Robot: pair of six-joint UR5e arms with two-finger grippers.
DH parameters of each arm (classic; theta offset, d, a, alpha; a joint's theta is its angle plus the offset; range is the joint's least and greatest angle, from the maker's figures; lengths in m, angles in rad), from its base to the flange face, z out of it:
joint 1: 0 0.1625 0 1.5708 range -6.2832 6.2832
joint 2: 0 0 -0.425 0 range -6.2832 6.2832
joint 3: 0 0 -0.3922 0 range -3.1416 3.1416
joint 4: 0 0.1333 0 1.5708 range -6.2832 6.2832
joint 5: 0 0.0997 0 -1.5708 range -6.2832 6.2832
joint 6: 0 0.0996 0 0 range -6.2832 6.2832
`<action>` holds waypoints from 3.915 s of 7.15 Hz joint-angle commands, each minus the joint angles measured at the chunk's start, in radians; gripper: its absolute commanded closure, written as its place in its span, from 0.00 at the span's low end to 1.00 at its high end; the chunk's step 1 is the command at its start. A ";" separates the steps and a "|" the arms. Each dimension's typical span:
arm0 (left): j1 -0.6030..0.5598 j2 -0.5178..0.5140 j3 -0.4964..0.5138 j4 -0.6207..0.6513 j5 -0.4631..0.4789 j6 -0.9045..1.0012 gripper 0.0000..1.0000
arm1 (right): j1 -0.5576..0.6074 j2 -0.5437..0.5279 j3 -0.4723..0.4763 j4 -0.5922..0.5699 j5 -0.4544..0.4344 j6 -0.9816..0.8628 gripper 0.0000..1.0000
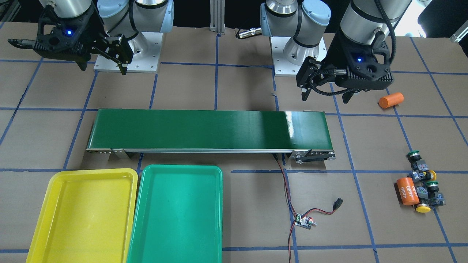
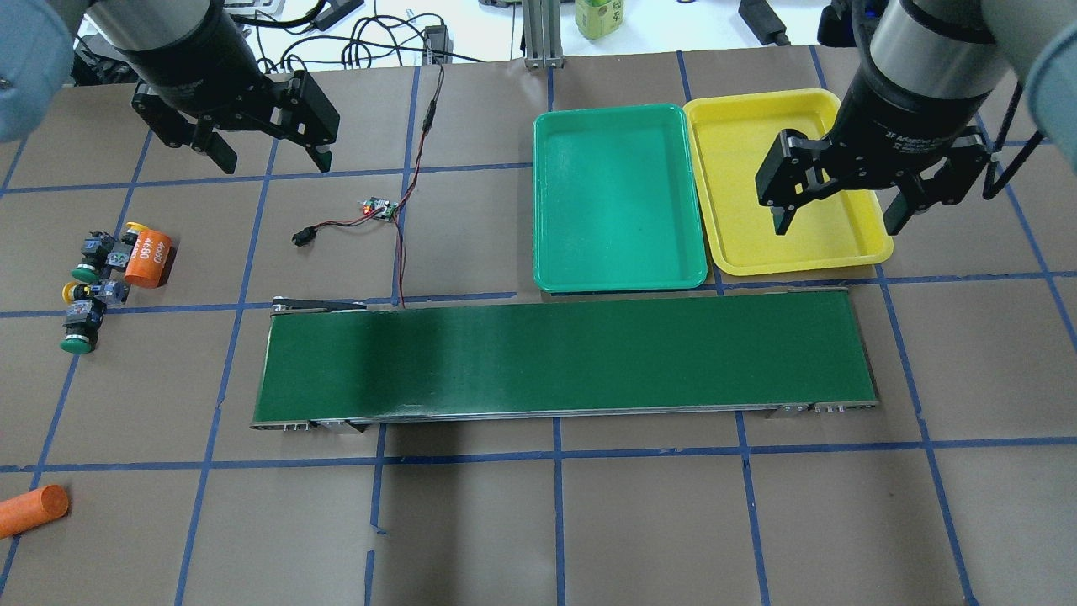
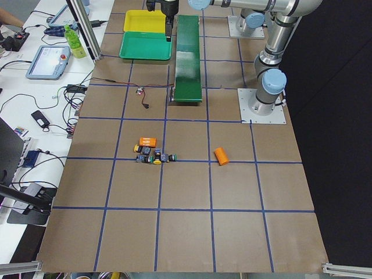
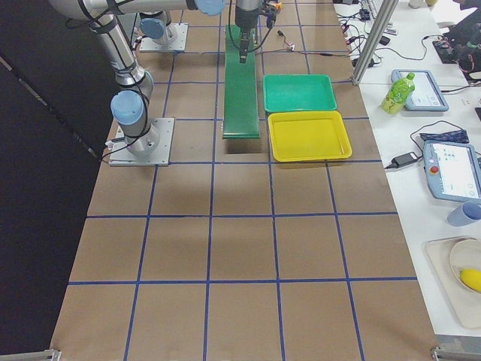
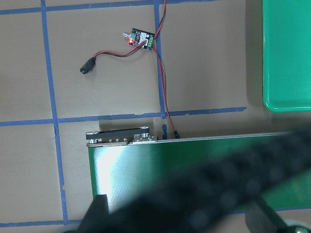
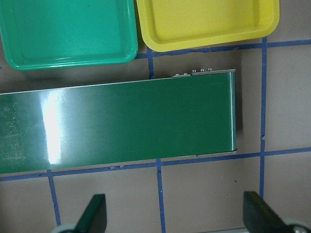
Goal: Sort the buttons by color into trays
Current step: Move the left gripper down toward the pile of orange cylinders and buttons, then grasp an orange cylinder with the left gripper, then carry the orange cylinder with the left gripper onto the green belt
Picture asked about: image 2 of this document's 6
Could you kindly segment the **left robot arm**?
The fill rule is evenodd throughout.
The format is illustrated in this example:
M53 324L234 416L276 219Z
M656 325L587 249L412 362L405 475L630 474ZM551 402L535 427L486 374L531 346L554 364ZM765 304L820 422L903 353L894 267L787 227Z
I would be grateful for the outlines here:
M20 141L70 76L88 17L139 77L131 104L165 146L187 146L224 173L237 154L223 133L258 131L333 161L340 115L311 73L276 82L258 71L220 1L4 1L1 138Z

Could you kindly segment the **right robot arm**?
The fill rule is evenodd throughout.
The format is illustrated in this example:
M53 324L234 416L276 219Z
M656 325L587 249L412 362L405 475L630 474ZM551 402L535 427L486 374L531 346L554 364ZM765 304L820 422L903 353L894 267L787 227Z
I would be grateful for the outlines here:
M785 128L756 174L758 203L788 231L805 205L847 189L891 189L883 215L899 234L935 205L959 205L979 177L996 195L994 150L974 115L1013 72L1012 103L1036 124L1025 163L1051 141L1074 163L1073 1L831 1L819 42L858 51L859 66L834 125L817 141Z

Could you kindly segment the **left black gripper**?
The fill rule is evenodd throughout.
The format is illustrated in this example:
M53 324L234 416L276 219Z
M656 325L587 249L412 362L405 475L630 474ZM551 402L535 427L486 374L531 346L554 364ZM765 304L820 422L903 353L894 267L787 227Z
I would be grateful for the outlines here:
M165 146L188 146L234 175L238 156L223 131L258 131L304 147L320 173L332 170L340 114L310 72L277 82L243 59L131 65L140 77L134 111Z

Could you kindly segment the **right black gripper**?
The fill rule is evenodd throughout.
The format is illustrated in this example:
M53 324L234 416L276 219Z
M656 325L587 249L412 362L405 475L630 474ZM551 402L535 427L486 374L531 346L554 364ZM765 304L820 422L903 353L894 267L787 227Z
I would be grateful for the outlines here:
M784 128L756 172L758 205L778 237L796 212L849 189L899 192L883 214L890 237L935 205L959 205L984 172L988 150L974 114L987 100L939 99L905 91L873 69L851 80L833 127L822 138Z

